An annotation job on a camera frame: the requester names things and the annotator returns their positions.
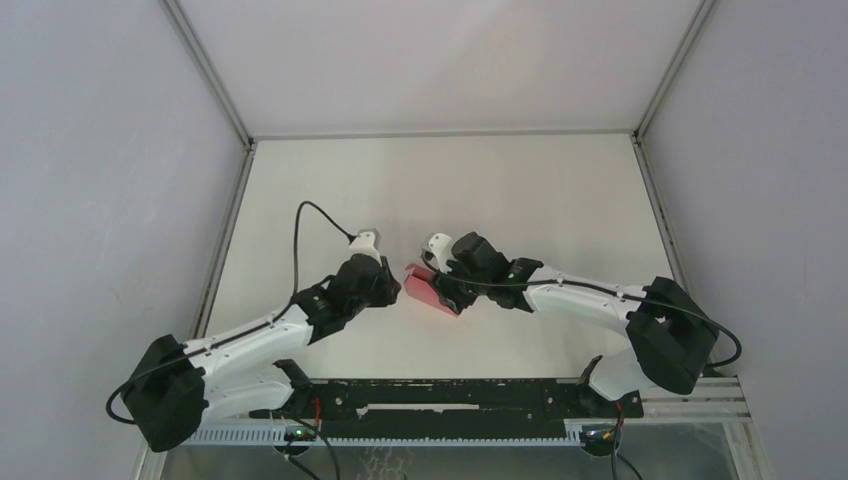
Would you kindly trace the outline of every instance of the black mounting plate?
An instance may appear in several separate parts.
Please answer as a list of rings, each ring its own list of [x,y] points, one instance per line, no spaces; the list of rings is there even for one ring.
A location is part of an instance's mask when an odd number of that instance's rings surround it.
[[[590,413],[577,379],[312,380],[321,404],[321,431],[335,438],[506,439],[562,438],[564,419],[614,422],[615,402]],[[638,393],[622,401],[628,418],[644,416]],[[254,418],[292,415],[286,407],[251,412]],[[315,418],[315,403],[295,414]]]

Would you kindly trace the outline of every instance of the metal frame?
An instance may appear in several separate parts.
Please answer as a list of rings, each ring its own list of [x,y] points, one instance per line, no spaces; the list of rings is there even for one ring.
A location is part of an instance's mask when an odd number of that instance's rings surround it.
[[[218,245],[215,247],[212,264],[209,266],[200,309],[195,317],[196,322],[192,329],[193,338],[204,336],[206,334],[206,328],[209,326],[209,317],[212,315],[212,306],[215,304],[215,296],[218,294],[218,285],[221,283],[224,262],[227,258],[227,252],[230,249],[230,242],[233,239],[233,231],[236,228],[236,220],[238,219],[238,212],[241,209],[241,201],[244,198],[244,191],[247,188],[247,179],[250,177],[250,169],[253,166],[253,157],[256,155],[256,145],[255,142],[252,143],[245,151],[244,157],[242,157],[239,175],[227,206],[227,216],[224,219],[224,225],[218,237]]]
[[[701,3],[698,5],[698,9],[695,10],[695,15],[689,22],[689,26],[686,28],[686,33],[683,34],[683,38],[677,45],[677,49],[674,51],[674,55],[672,55],[671,61],[668,63],[668,67],[666,67],[662,80],[660,80],[660,84],[657,85],[657,89],[654,91],[653,96],[651,96],[651,100],[648,102],[648,107],[645,109],[645,113],[642,114],[642,118],[639,120],[639,125],[636,126],[636,130],[633,131],[633,136],[638,141],[641,141],[645,137],[645,134],[651,127],[651,123],[653,123],[663,100],[665,100],[665,97],[668,95],[671,85],[677,78],[677,74],[686,62],[686,58],[688,58],[689,54],[692,52],[695,40],[697,40],[701,35],[707,20],[709,20],[717,4],[718,0],[701,0]]]
[[[443,137],[443,136],[470,136],[470,135],[562,135],[562,134],[597,134],[597,133],[628,133],[633,144],[645,188],[654,211],[660,236],[666,250],[669,265],[674,278],[685,289],[689,289],[689,283],[680,260],[680,255],[674,241],[674,234],[668,220],[666,209],[657,188],[650,162],[643,149],[643,139],[650,128],[663,100],[670,91],[686,58],[691,53],[695,41],[704,29],[707,20],[711,17],[718,0],[702,0],[693,16],[685,35],[680,41],[668,67],[657,86],[651,100],[642,115],[638,126],[632,132],[623,130],[584,130],[584,131],[561,131],[561,130],[536,130],[522,132],[501,131],[468,131],[468,132],[409,132],[391,134],[359,134],[359,135],[312,135],[312,136],[263,136],[254,139],[238,114],[224,83],[216,72],[208,53],[201,43],[197,33],[191,25],[179,0],[159,0],[166,15],[180,36],[183,44],[197,66],[198,72],[206,81],[210,92],[220,105],[227,117],[234,133],[239,141],[245,146],[245,155],[242,158],[241,170],[238,180],[231,195],[230,204],[219,244],[216,248],[214,258],[210,265],[206,288],[201,299],[201,306],[197,315],[197,323],[194,328],[195,336],[205,334],[209,322],[209,316],[214,304],[218,284],[221,279],[227,251],[232,240],[238,211],[244,196],[253,157],[259,140],[294,140],[294,139],[334,139],[334,138],[391,138],[391,137]],[[733,462],[737,474],[741,480],[770,479],[771,471],[765,459],[756,429],[751,420],[747,403],[735,378],[701,379],[695,391],[686,397],[670,394],[660,389],[647,389],[642,393],[645,417],[642,419],[629,419],[631,423],[643,424],[667,424],[667,423],[722,423],[728,444],[731,447]],[[576,428],[583,423],[597,423],[597,419],[581,419],[565,422],[567,436],[554,440],[558,445],[571,445]],[[195,445],[245,445],[250,442],[259,442],[267,445],[269,442],[278,441],[284,432],[284,422],[257,424],[257,420],[234,419],[229,423],[208,425],[201,427],[194,436],[188,440],[188,444]],[[356,440],[332,439],[338,445],[357,444]],[[535,445],[535,443],[549,444],[550,441],[539,442],[536,439],[516,439],[512,442],[501,442],[505,445]],[[486,442],[469,442],[472,445],[489,444]],[[151,452],[147,446],[143,446],[136,462],[136,479],[158,479],[160,478],[165,462],[165,454]]]
[[[180,4],[180,1],[159,0],[159,3],[162,5],[162,9],[165,11],[165,15],[168,17],[168,20],[170,20],[171,25],[173,25],[174,31],[176,31],[180,40],[182,40],[186,52],[191,57],[191,61],[197,67],[200,76],[203,77],[204,81],[206,81],[206,85],[212,92],[212,96],[218,102],[218,105],[221,107],[224,115],[230,122],[230,126],[233,128],[233,131],[235,131],[239,141],[241,141],[241,144],[244,145],[245,148],[249,148],[253,141],[250,138],[247,127],[244,125],[241,116],[238,114],[235,104],[233,103],[232,98],[230,98],[230,94],[224,87],[224,82],[221,81],[221,77],[215,70],[215,66],[212,64],[209,54],[206,53],[206,49],[203,48],[203,43],[201,43],[200,38],[197,36],[197,32],[195,32],[194,27],[191,26],[191,22],[189,21],[183,6]]]

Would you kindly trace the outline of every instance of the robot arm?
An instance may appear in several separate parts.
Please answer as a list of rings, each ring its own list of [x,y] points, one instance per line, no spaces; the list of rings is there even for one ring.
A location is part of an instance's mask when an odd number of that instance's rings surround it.
[[[206,421],[282,407],[294,389],[272,362],[341,331],[367,307],[397,300],[400,285],[378,241],[376,230],[359,232],[336,275],[246,325],[183,344],[172,335],[155,340],[119,389],[150,448],[173,448]]]
[[[437,295],[430,298],[456,315],[485,295],[503,308],[568,313],[629,339],[632,349],[596,357],[581,379],[607,401],[654,384],[691,393],[718,337],[700,308],[667,278],[648,286],[585,280],[538,260],[508,261],[475,232],[456,241],[432,235],[423,259],[437,273],[426,280],[413,275],[407,291],[426,301],[413,293],[420,288],[409,288],[426,281]]]

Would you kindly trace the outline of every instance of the white table surface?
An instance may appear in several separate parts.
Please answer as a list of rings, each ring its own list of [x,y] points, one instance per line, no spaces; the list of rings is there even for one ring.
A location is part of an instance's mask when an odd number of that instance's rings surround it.
[[[614,283],[670,276],[626,135],[268,140],[258,145],[207,335],[284,304],[292,288],[297,204],[321,205],[350,231],[376,227],[395,277],[430,233],[476,230],[507,258],[542,260]],[[300,288],[335,273],[345,239],[306,210]],[[574,377],[627,348],[561,315],[503,310],[487,299],[459,318],[401,292],[340,333],[280,358],[313,378]]]

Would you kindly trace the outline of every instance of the black cable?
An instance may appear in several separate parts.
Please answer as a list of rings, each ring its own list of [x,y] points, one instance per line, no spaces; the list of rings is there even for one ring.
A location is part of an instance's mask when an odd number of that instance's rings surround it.
[[[315,433],[315,436],[320,438],[324,445],[327,446],[327,450],[330,452],[330,456],[333,457],[333,468],[336,469],[336,480],[341,480],[341,468],[339,468],[339,457],[336,456],[336,451],[333,449],[333,446],[330,445],[330,442],[324,437],[324,434],[318,431],[318,429],[314,425],[310,425],[303,420],[295,417],[288,417],[289,420],[297,422],[307,428],[308,430],[312,430]]]
[[[318,475],[315,475],[315,472],[313,472],[312,470],[310,470],[310,469],[306,468],[306,465],[304,465],[304,464],[300,463],[300,462],[299,462],[296,458],[294,458],[294,457],[292,457],[292,456],[288,456],[288,457],[286,458],[286,460],[288,460],[288,461],[289,461],[289,463],[291,463],[291,464],[292,464],[292,465],[294,465],[295,467],[299,468],[299,469],[300,469],[303,473],[305,473],[305,474],[309,475],[309,477],[310,477],[310,478],[313,478],[314,480],[321,480],[321,478],[320,478],[320,477],[318,477]]]
[[[469,285],[478,285],[478,286],[481,286],[481,287],[489,287],[489,288],[525,288],[525,287],[534,287],[534,286],[539,286],[539,285],[570,285],[570,286],[573,286],[573,287],[581,287],[581,288],[588,288],[590,290],[595,290],[596,292],[601,292],[601,293],[604,293],[604,294],[609,295],[611,297],[618,298],[618,296],[619,296],[618,295],[619,292],[616,292],[615,290],[610,290],[608,288],[604,288],[604,287],[601,287],[599,285],[594,285],[594,284],[591,284],[591,283],[579,282],[579,281],[574,281],[574,280],[567,280],[567,279],[564,279],[564,278],[557,279],[557,280],[554,280],[554,279],[537,280],[537,281],[525,282],[525,283],[476,282],[476,281],[473,281],[473,280],[465,280],[463,278],[457,278],[457,277],[454,277],[450,274],[441,272],[438,269],[436,269],[430,262],[428,262],[427,259],[425,259],[423,257],[421,258],[421,261],[424,262],[424,265],[427,268],[429,268],[434,274],[440,275],[442,277],[450,278],[451,280],[455,280],[457,282],[467,283]],[[729,358],[722,360],[720,362],[709,363],[709,364],[705,365],[704,368],[718,368],[718,367],[723,367],[725,365],[730,365],[731,363],[735,362],[736,360],[739,360],[739,357],[742,356],[742,342],[739,340],[739,337],[737,337],[727,327],[725,327],[724,325],[722,325],[722,324],[716,322],[715,320],[707,317],[706,315],[701,315],[700,313],[696,313],[696,312],[693,312],[691,310],[687,310],[685,308],[681,308],[681,307],[678,307],[676,305],[672,305],[670,303],[658,302],[656,300],[650,300],[650,299],[647,299],[647,298],[637,297],[635,295],[622,294],[621,298],[623,298],[624,300],[632,300],[634,302],[645,303],[645,304],[654,305],[654,306],[657,306],[657,307],[664,307],[664,308],[668,308],[668,309],[671,309],[671,310],[678,311],[678,312],[686,314],[686,315],[690,315],[692,317],[698,318],[698,319],[706,322],[707,324],[711,325],[712,327],[718,329],[721,333],[727,335],[727,338],[729,338],[733,342],[733,345],[736,348],[733,355],[731,355]]]
[[[578,281],[575,281],[575,280],[566,280],[564,278],[561,278],[561,279],[558,279],[558,280],[553,280],[553,279],[551,279],[551,280],[534,280],[532,282],[524,282],[524,283],[486,283],[486,282],[478,282],[478,281],[475,281],[475,280],[466,280],[464,278],[457,278],[457,277],[454,277],[453,275],[450,275],[448,273],[444,273],[444,272],[439,271],[436,267],[433,266],[433,264],[431,264],[430,262],[428,262],[424,258],[422,258],[421,261],[424,262],[424,265],[436,275],[439,275],[439,276],[445,277],[445,278],[449,278],[449,279],[457,281],[457,282],[467,283],[468,285],[477,285],[479,287],[525,288],[525,287],[536,287],[536,286],[539,286],[539,285],[571,285],[573,287],[589,288],[591,290],[596,290],[596,291],[601,292],[601,293],[606,293],[607,295],[612,295],[612,296],[616,295],[616,292],[614,290],[610,290],[608,288],[604,288],[604,287],[601,287],[601,286],[598,286],[598,285],[595,285],[595,284],[592,284],[592,283],[578,282]]]
[[[693,317],[696,317],[696,318],[708,323],[709,325],[712,325],[713,327],[718,329],[721,333],[727,335],[727,338],[729,338],[733,342],[733,345],[736,347],[736,351],[729,358],[722,360],[720,362],[708,363],[707,365],[704,365],[704,368],[717,368],[717,367],[723,367],[725,365],[730,365],[731,363],[735,362],[736,360],[739,360],[739,357],[742,356],[742,342],[739,340],[739,337],[737,337],[727,327],[725,327],[724,325],[722,325],[722,324],[716,322],[715,320],[707,317],[706,315],[701,315],[699,313],[696,313],[696,312],[693,312],[693,311],[690,311],[690,310],[686,310],[685,308],[680,308],[676,305],[671,305],[669,303],[658,302],[656,300],[649,300],[647,298],[635,297],[633,295],[623,295],[622,298],[624,298],[625,300],[634,300],[634,301],[637,301],[637,302],[647,303],[649,305],[655,305],[657,307],[670,308],[670,309],[676,310],[680,313],[683,313],[683,314],[686,314],[686,315],[691,315]]]
[[[292,247],[292,251],[294,253],[294,290],[292,292],[292,297],[294,297],[294,295],[298,291],[299,274],[298,274],[298,259],[297,259],[297,241],[298,241],[298,234],[300,233],[300,213],[301,213],[301,211],[303,211],[303,207],[305,207],[307,205],[318,210],[318,212],[320,212],[321,215],[323,215],[324,218],[327,219],[327,221],[329,221],[338,231],[340,231],[345,237],[347,237],[348,243],[353,242],[353,240],[356,239],[356,235],[352,235],[350,232],[348,232],[347,230],[342,228],[341,225],[339,225],[335,220],[333,220],[333,218],[330,217],[330,215],[327,214],[327,212],[325,212],[323,208],[321,208],[318,205],[310,202],[309,200],[304,200],[304,201],[300,202],[300,205],[297,206],[297,213],[295,214],[295,220],[294,220],[294,245]],[[329,279],[329,277],[326,277],[320,283],[325,283],[328,279]],[[283,315],[285,315],[286,312],[289,311],[291,306],[292,306],[291,298],[289,298],[289,302],[286,304],[285,307],[283,307],[282,310],[280,310],[280,313],[278,313],[277,315],[274,316],[274,318],[271,319],[271,323],[272,324],[276,323],[277,320],[282,318]],[[240,338],[246,337],[247,335],[256,333],[256,332],[258,332],[259,330],[262,330],[265,327],[266,327],[266,324],[257,325],[255,327],[247,329],[243,332],[239,332],[239,333],[233,335],[232,337],[225,338],[225,339],[220,340],[216,343],[213,343],[211,348],[218,348],[218,347],[221,347],[221,346],[226,345],[228,343],[234,342],[234,341],[236,341]],[[138,375],[135,375],[134,377],[130,378],[126,382],[122,383],[117,389],[115,389],[114,392],[112,392],[111,395],[109,395],[109,398],[106,400],[106,415],[108,415],[109,418],[111,418],[112,420],[115,420],[116,422],[120,422],[120,423],[123,423],[125,425],[135,425],[136,423],[135,423],[134,420],[129,419],[129,418],[124,418],[124,417],[118,415],[117,413],[115,413],[115,411],[112,408],[112,404],[115,402],[115,399],[118,398],[118,396],[121,393],[125,392],[126,389],[129,388],[130,385],[137,382],[141,378],[144,378],[144,377],[146,377],[146,376],[148,376],[148,375],[150,375],[154,372],[157,372],[157,371],[159,371],[159,370],[161,370],[165,367],[168,367],[170,365],[173,365],[175,363],[178,363],[178,362],[181,362],[183,360],[187,360],[189,358],[192,358],[195,355],[202,353],[204,351],[206,351],[206,350],[201,349],[201,350],[195,350],[194,352],[187,353],[185,355],[180,355],[179,357],[173,358],[173,359],[171,359],[171,360],[169,360],[169,361],[167,361],[167,362],[165,362],[161,365],[157,365],[157,366],[155,366],[155,367],[153,367],[149,370],[141,372]]]
[[[618,470],[616,470],[616,457],[618,457],[618,432],[621,431],[621,426],[624,423],[624,406],[618,403],[618,408],[621,413],[618,414],[618,421],[615,422],[615,430],[612,433],[612,453],[610,454],[610,466],[612,466],[612,478],[618,480]]]
[[[639,480],[644,480],[644,479],[642,478],[642,475],[639,473],[639,470],[636,470],[636,467],[634,467],[634,466],[633,466],[633,464],[632,464],[632,463],[630,463],[630,460],[628,460],[628,459],[624,458],[624,455],[622,455],[622,454],[620,454],[620,453],[619,453],[619,454],[618,454],[618,459],[619,459],[619,460],[621,460],[622,462],[624,462],[624,464],[625,464],[625,465],[627,465],[628,467],[630,467],[630,471],[632,471],[632,472],[633,472],[633,475],[636,475],[636,478],[638,478]]]
[[[293,262],[294,262],[294,285],[292,287],[292,296],[295,296],[297,294],[297,292],[298,292],[298,289],[297,289],[298,282],[300,281],[300,279],[299,279],[300,273],[298,272],[298,265],[297,265],[297,243],[298,243],[297,240],[298,240],[298,236],[299,236],[299,233],[300,233],[300,214],[301,214],[301,212],[303,212],[303,207],[305,207],[307,205],[314,208],[315,210],[318,210],[318,212],[321,215],[324,215],[324,218],[326,218],[328,222],[330,222],[334,227],[336,227],[336,230],[342,232],[342,234],[345,237],[347,237],[348,243],[352,243],[354,240],[356,240],[356,235],[352,235],[350,232],[348,232],[347,230],[342,228],[341,225],[336,223],[336,221],[333,220],[333,217],[328,215],[327,212],[325,212],[323,208],[319,207],[318,205],[315,205],[314,203],[310,202],[309,200],[304,200],[304,201],[300,202],[300,205],[297,206],[297,213],[294,216],[294,240],[293,240],[293,247],[292,247],[292,257],[293,257]]]
[[[151,373],[154,373],[154,372],[161,370],[165,367],[169,367],[169,366],[171,366],[175,363],[181,362],[181,361],[183,361],[187,358],[191,358],[191,357],[197,355],[198,353],[200,353],[201,351],[202,350],[198,350],[196,352],[192,352],[192,353],[189,353],[189,354],[186,354],[186,355],[180,355],[177,358],[168,360],[167,362],[165,362],[163,364],[156,365],[153,368],[145,370],[145,371],[139,373],[138,375],[135,375],[134,377],[130,378],[126,382],[122,383],[121,386],[116,388],[115,391],[112,392],[111,395],[109,395],[109,399],[106,400],[106,415],[109,415],[109,418],[111,418],[112,420],[115,420],[116,422],[120,422],[120,423],[123,423],[123,424],[126,424],[126,425],[135,425],[135,420],[132,420],[132,419],[129,419],[129,418],[124,418],[124,417],[118,415],[117,413],[115,413],[115,411],[112,409],[112,403],[115,401],[116,398],[118,398],[118,395],[120,395],[122,392],[124,392],[127,388],[129,388],[130,385],[137,382],[139,379],[144,378],[144,377],[150,375]]]

